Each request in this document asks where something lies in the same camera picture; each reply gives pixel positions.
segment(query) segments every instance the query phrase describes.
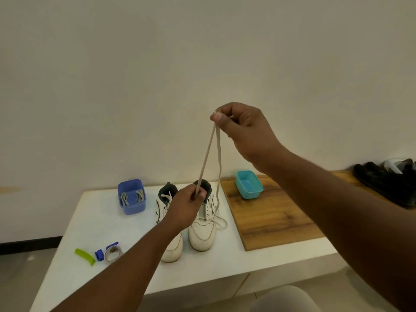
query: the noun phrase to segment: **yellow-green object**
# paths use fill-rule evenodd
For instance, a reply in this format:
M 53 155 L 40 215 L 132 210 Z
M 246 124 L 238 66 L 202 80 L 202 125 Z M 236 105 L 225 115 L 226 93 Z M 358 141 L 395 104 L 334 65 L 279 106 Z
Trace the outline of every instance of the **yellow-green object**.
M 77 254 L 79 257 L 82 257 L 85 260 L 87 260 L 91 266 L 95 264 L 95 259 L 86 251 L 83 251 L 80 248 L 76 248 L 74 253 Z

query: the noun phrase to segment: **wooden board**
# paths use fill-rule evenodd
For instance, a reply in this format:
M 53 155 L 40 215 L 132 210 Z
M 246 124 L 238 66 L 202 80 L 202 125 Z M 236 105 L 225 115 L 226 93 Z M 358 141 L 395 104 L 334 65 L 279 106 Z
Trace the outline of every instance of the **wooden board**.
M 336 176 L 372 192 L 361 184 L 351 171 L 333 172 Z M 267 176 L 259 176 L 264 190 L 256 199 L 245 200 L 235 178 L 221 179 L 234 222 L 246 251 L 316 239 L 324 234 L 289 196 Z

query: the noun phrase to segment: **tape roll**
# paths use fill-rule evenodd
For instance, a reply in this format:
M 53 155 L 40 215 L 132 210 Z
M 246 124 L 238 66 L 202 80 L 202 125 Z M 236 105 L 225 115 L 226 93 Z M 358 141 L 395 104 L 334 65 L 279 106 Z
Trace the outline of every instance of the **tape roll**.
M 122 251 L 121 247 L 119 247 L 118 245 L 113 245 L 105 251 L 104 260 L 106 262 L 109 262 L 109 263 L 115 262 L 122 255 L 123 255 L 123 251 Z

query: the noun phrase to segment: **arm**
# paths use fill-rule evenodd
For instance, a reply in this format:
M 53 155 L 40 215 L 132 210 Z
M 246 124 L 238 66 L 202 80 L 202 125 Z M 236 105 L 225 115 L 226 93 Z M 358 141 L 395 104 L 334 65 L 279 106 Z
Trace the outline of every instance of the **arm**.
M 195 220 L 207 194 L 200 189 L 192 199 L 195 189 L 194 184 L 181 189 L 158 225 L 52 311 L 136 311 L 165 249 Z
M 231 103 L 217 111 L 211 120 L 288 193 L 346 262 L 397 308 L 413 310 L 416 216 L 288 151 L 259 109 Z

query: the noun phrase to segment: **white shoe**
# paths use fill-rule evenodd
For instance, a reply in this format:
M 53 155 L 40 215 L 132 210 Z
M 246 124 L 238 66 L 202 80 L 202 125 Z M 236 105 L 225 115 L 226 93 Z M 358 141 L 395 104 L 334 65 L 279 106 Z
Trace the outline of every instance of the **white shoe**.
M 156 223 L 159 223 L 163 220 L 166 215 L 166 212 L 169 209 L 172 198 L 178 192 L 178 189 L 175 185 L 170 182 L 164 185 L 162 189 L 159 190 L 159 194 L 156 199 L 158 210 L 156 215 L 158 215 L 158 220 Z M 180 232 L 174 239 L 169 243 L 166 251 L 163 253 L 162 262 L 172 263 L 177 261 L 182 255 L 182 249 L 184 247 L 184 239 L 182 238 L 182 232 Z
M 214 243 L 217 226 L 214 222 L 214 194 L 212 193 L 211 184 L 202 180 L 201 188 L 207 191 L 207 196 L 196 215 L 195 221 L 189 227 L 188 235 L 191 246 L 195 250 L 203 252 L 209 250 Z

